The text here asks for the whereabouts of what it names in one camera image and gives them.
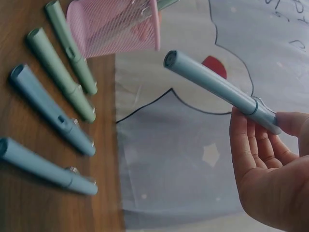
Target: blue pen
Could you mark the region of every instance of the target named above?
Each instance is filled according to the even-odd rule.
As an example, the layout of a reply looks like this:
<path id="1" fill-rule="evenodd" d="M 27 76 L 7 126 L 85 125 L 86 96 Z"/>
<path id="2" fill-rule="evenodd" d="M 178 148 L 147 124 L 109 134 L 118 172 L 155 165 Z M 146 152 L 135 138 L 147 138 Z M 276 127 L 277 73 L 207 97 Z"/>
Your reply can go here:
<path id="1" fill-rule="evenodd" d="M 250 97 L 224 78 L 179 51 L 170 51 L 164 59 L 164 67 L 210 91 L 237 107 L 273 134 L 280 134 L 276 114 L 260 98 Z"/>
<path id="2" fill-rule="evenodd" d="M 10 81 L 73 146 L 85 155 L 94 155 L 96 148 L 93 140 L 82 131 L 77 119 L 70 119 L 60 109 L 28 65 L 16 66 L 10 75 Z"/>
<path id="3" fill-rule="evenodd" d="M 60 168 L 11 138 L 0 138 L 0 158 L 65 189 L 86 195 L 96 195 L 98 192 L 96 183 L 81 176 L 76 168 Z"/>

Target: red cheek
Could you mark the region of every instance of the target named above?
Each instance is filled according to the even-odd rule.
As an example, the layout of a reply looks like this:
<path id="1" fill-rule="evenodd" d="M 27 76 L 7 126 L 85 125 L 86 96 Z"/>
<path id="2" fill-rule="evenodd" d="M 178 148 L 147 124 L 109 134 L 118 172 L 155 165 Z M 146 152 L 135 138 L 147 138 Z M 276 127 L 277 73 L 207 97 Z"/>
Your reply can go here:
<path id="1" fill-rule="evenodd" d="M 217 58 L 208 56 L 206 59 L 204 59 L 202 65 L 213 70 L 215 73 L 223 77 L 225 80 L 227 79 L 226 69 L 224 65 L 221 63 L 221 61 L 219 61 Z"/>

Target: pink mesh container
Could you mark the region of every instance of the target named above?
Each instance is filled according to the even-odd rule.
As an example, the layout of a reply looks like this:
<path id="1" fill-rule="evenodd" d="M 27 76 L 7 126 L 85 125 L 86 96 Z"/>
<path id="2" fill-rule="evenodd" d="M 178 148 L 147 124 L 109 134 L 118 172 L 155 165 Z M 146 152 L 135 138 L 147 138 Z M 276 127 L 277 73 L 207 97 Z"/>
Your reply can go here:
<path id="1" fill-rule="evenodd" d="M 156 0 L 74 0 L 67 23 L 85 58 L 160 48 Z"/>

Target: table surface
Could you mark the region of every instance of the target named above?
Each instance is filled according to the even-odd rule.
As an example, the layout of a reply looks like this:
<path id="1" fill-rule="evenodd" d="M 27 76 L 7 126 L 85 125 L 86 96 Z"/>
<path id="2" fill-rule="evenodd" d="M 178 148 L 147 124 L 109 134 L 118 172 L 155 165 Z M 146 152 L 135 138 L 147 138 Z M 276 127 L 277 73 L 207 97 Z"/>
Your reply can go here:
<path id="1" fill-rule="evenodd" d="M 11 137 L 47 160 L 75 166 L 97 181 L 94 197 L 65 191 L 6 162 L 0 163 L 1 232 L 117 232 L 123 231 L 114 109 L 114 56 L 90 59 L 98 81 L 91 97 L 94 123 L 81 127 L 95 141 L 93 157 L 79 154 L 61 139 L 7 82 L 19 63 L 27 63 L 46 90 L 69 115 L 80 119 L 25 44 L 25 35 L 43 27 L 69 72 L 70 68 L 43 7 L 49 0 L 3 0 L 0 3 L 0 137 Z M 65 10 L 70 0 L 61 0 Z"/>

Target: mint green pen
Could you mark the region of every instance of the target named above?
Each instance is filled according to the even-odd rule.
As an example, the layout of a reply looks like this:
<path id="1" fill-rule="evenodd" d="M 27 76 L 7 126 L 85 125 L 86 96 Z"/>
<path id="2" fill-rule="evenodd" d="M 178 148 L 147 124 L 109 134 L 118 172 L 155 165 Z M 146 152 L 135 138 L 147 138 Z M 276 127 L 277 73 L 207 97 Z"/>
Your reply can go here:
<path id="1" fill-rule="evenodd" d="M 72 37 L 59 1 L 51 1 L 45 9 L 84 90 L 89 94 L 95 94 L 98 91 L 97 83 Z"/>
<path id="2" fill-rule="evenodd" d="M 43 28 L 32 30 L 27 35 L 27 41 L 76 111 L 84 120 L 93 122 L 96 118 L 95 109 L 87 100 L 81 86 L 73 81 Z"/>

